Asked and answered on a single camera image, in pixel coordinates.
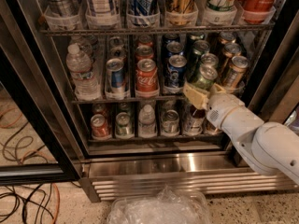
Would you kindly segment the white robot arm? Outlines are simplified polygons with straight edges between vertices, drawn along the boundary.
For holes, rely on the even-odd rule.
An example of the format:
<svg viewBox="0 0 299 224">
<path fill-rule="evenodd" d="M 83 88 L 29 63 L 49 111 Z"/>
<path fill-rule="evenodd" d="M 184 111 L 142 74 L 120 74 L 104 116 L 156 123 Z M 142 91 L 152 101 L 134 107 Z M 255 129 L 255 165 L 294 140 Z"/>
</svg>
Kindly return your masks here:
<svg viewBox="0 0 299 224">
<path fill-rule="evenodd" d="M 260 175 L 282 172 L 299 184 L 299 136 L 283 124 L 265 122 L 236 96 L 214 84 L 206 91 L 187 82 L 183 93 L 206 111 L 206 119 L 225 132 L 249 167 Z"/>
</svg>

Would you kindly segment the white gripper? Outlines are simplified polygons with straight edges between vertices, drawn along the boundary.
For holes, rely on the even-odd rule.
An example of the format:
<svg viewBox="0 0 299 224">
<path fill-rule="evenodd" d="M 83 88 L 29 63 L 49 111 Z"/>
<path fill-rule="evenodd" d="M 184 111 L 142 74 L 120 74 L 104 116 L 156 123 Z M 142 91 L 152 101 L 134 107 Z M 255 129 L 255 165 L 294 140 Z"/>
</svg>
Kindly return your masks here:
<svg viewBox="0 0 299 224">
<path fill-rule="evenodd" d="M 210 89 L 213 95 L 209 101 L 209 92 L 196 88 L 186 82 L 183 93 L 196 109 L 207 110 L 207 120 L 223 131 L 240 131 L 244 127 L 242 116 L 245 114 L 245 104 L 232 94 L 226 93 L 223 86 L 214 83 Z"/>
</svg>

